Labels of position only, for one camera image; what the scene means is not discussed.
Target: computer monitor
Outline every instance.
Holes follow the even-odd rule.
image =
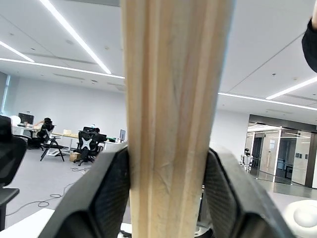
[[[123,141],[125,140],[125,130],[120,130],[120,140]]]
[[[33,124],[33,122],[34,122],[34,116],[33,115],[19,113],[18,116],[21,118],[21,123],[27,122],[29,124]]]

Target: white wall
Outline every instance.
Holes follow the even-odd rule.
[[[211,142],[227,148],[239,160],[245,149],[249,116],[217,110],[211,130]]]
[[[24,78],[10,83],[7,114],[29,111],[34,123],[50,117],[59,133],[78,133],[94,123],[102,134],[119,137],[120,129],[127,128],[124,94]]]

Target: white round object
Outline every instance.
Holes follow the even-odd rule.
[[[302,238],[317,237],[317,200],[290,203],[283,217],[295,235]]]
[[[18,116],[10,116],[10,118],[12,125],[18,125],[19,123],[21,123],[21,118]]]

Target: gray carpet floor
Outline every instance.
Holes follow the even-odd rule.
[[[40,162],[41,150],[28,150],[21,166],[8,187],[20,189],[20,193],[7,205],[6,213],[15,212],[21,206],[33,201],[43,201],[50,198],[50,194],[62,194],[64,187],[76,182],[82,175],[82,171],[73,172],[71,168],[87,168],[91,163],[83,163],[78,166],[69,161],[69,156],[61,157],[46,156]],[[50,200],[47,208],[55,209],[61,198]],[[22,208],[17,213],[6,217],[6,228],[21,221],[22,219],[41,210],[37,204],[31,204]],[[127,208],[123,222],[130,222],[130,211]]]

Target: cardboard box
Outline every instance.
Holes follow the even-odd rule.
[[[74,153],[70,153],[69,155],[69,161],[76,161],[76,160],[80,160],[80,154],[77,152]]]

